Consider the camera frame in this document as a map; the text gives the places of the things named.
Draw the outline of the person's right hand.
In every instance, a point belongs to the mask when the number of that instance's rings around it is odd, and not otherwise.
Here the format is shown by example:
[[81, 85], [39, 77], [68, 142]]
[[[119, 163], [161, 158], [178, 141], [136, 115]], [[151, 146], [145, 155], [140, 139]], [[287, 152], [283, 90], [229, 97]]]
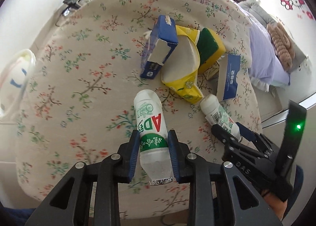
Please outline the person's right hand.
[[261, 196], [267, 202], [267, 204], [271, 207], [271, 209], [274, 211], [276, 216], [280, 220], [282, 220], [285, 214], [285, 210], [287, 208], [288, 202], [281, 201], [276, 195], [271, 193], [269, 190], [263, 190], [261, 192]]

